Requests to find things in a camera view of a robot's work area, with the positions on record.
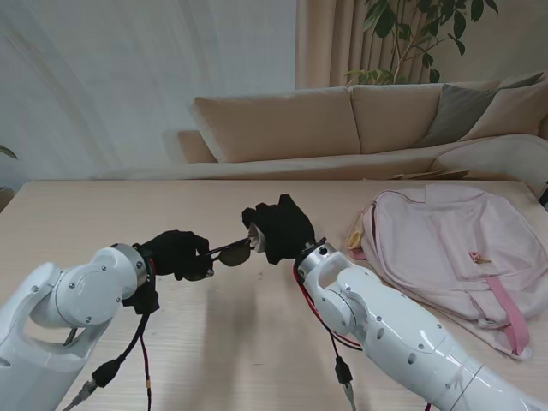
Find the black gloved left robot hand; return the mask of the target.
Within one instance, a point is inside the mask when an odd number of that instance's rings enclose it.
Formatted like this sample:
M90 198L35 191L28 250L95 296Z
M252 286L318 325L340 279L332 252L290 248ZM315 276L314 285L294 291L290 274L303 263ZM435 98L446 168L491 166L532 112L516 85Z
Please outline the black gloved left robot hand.
M165 231L134 248L152 264L155 276L196 282L214 275L209 241L192 231Z

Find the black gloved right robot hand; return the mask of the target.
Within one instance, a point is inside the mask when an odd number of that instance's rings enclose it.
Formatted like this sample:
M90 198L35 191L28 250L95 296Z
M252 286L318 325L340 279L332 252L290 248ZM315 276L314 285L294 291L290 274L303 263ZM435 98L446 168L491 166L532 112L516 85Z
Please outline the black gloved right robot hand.
M259 252L265 253L271 265L283 259L297 259L316 243L309 218L289 194L281 194L274 205L259 203L254 208L248 207L241 218L249 235L255 229L264 239Z

